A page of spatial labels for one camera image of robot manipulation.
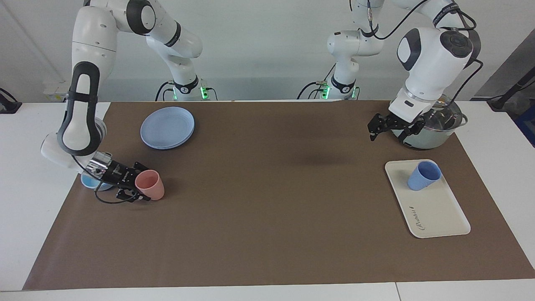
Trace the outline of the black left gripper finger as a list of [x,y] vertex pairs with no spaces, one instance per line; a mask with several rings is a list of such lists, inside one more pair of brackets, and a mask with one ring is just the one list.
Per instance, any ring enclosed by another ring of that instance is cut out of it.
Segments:
[[381,114],[375,114],[367,124],[369,139],[373,142],[383,132],[389,131],[387,117]]
[[411,125],[403,126],[403,131],[400,133],[400,139],[405,140],[412,135],[418,135],[425,127],[424,119],[417,119]]

